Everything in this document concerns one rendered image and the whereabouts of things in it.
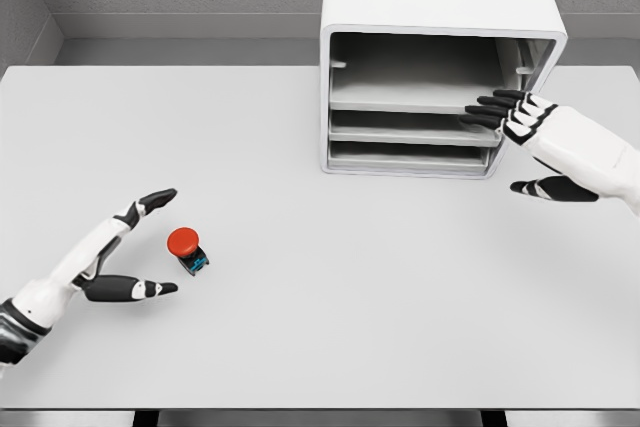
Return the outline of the red button load switch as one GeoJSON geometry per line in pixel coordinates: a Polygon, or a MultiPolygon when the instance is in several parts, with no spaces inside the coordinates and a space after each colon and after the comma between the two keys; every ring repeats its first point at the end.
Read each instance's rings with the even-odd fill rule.
{"type": "Polygon", "coordinates": [[[195,276],[209,264],[206,253],[200,247],[199,235],[192,228],[175,229],[169,234],[166,245],[168,251],[191,276],[195,276]]]}

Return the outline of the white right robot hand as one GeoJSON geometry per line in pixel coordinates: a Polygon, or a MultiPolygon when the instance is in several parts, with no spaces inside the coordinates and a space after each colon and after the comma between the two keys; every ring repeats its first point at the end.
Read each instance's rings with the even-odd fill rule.
{"type": "Polygon", "coordinates": [[[530,91],[496,90],[467,106],[460,121],[504,135],[556,173],[514,182],[513,192],[559,202],[619,199],[615,164],[630,143],[570,106],[530,91]]]}

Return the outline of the white multi-storey storage cabinet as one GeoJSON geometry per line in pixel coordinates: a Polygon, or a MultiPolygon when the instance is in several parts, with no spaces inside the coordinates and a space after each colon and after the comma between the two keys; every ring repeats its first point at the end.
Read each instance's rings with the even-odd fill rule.
{"type": "Polygon", "coordinates": [[[555,0],[323,0],[322,168],[491,176],[504,139],[462,124],[465,107],[539,91],[567,40],[555,0]]]}

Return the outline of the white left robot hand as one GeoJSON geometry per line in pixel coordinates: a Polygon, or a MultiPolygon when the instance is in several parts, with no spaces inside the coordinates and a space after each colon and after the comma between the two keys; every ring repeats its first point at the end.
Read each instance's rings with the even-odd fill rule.
{"type": "Polygon", "coordinates": [[[145,216],[175,198],[173,188],[161,190],[132,202],[122,212],[101,222],[87,234],[54,268],[51,277],[63,286],[84,292],[93,302],[138,302],[174,293],[172,282],[153,282],[124,275],[101,273],[107,257],[145,216]]]}

